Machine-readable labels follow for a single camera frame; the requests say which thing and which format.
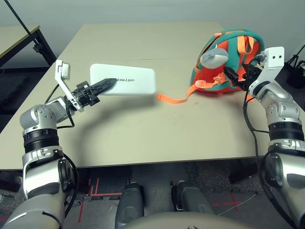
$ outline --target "table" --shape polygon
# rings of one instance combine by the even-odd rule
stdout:
[[[56,57],[49,47],[47,41],[40,31],[39,25],[29,26],[28,29],[38,43],[43,46],[43,58],[51,66]],[[10,58],[21,51],[25,46],[32,42],[32,38],[27,34],[22,26],[0,27],[0,67]]]
[[[59,59],[71,65],[71,90],[89,81],[93,63],[104,63],[152,68],[159,93],[184,98],[199,52],[221,30],[216,22],[85,24]],[[0,134],[0,169],[22,168],[19,117],[43,103],[55,85],[53,64]],[[147,103],[133,96],[100,99],[73,116],[73,129],[58,130],[63,151],[78,167],[255,156],[243,118],[244,92],[197,92],[181,104]],[[249,105],[248,113],[256,129],[267,130],[258,102]],[[259,133],[257,138],[264,155],[269,136]]]

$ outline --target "black pole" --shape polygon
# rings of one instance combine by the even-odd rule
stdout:
[[[36,39],[33,37],[33,35],[31,34],[31,32],[28,30],[28,28],[25,26],[25,24],[21,21],[20,17],[18,16],[18,14],[16,13],[16,11],[13,9],[13,7],[10,5],[10,3],[8,2],[8,0],[4,0],[5,3],[8,5],[9,9],[12,11],[12,13],[15,15],[15,17],[17,18],[17,20],[20,22],[20,24],[23,26],[23,28],[25,29],[25,31],[28,33],[28,35],[32,38],[33,42],[39,46],[39,43],[36,41]]]

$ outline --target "white bracket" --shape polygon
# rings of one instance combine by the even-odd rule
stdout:
[[[262,82],[275,81],[276,76],[279,74],[284,66],[284,47],[272,47],[265,49],[261,52],[265,56],[264,68],[258,78],[250,85],[249,94],[254,96],[253,90]]]
[[[56,60],[55,62],[55,80],[65,92],[68,100],[73,104],[73,106],[79,111],[83,112],[83,107],[79,104],[78,100],[72,95],[70,89],[64,82],[64,80],[70,80],[70,66],[68,63],[64,63],[61,60]]]

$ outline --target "white power bank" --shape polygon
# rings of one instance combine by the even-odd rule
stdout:
[[[116,78],[115,86],[104,95],[136,95],[156,93],[156,75],[153,69],[120,65],[98,64],[90,67],[90,84],[106,78]]]

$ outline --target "silver robot arm segment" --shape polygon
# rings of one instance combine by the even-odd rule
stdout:
[[[256,98],[266,110],[270,136],[264,178],[282,195],[293,222],[304,228],[305,142],[300,108],[275,83],[263,86]]]
[[[292,96],[275,82],[284,66],[284,48],[265,49],[252,61],[260,62],[264,68],[261,70],[251,64],[244,64],[247,72],[243,76],[245,81],[239,81],[239,76],[232,68],[225,67],[224,72],[234,86],[248,91],[264,107],[270,142],[268,152],[259,165],[260,181],[281,216],[292,227],[305,228],[305,142],[300,108]],[[244,115],[246,108],[247,102],[244,103]],[[278,204],[270,187],[279,191],[290,216]]]
[[[77,189],[78,173],[60,147],[57,124],[68,117],[71,120],[75,111],[83,111],[85,106],[99,102],[97,96],[116,83],[116,79],[105,79],[94,85],[85,81],[70,92],[63,82],[69,79],[69,70],[68,64],[56,61],[55,79],[66,93],[65,97],[36,105],[20,117],[25,148],[22,162],[26,201],[12,213],[5,229],[58,229],[69,212],[71,204],[65,210],[64,203],[69,192]]]

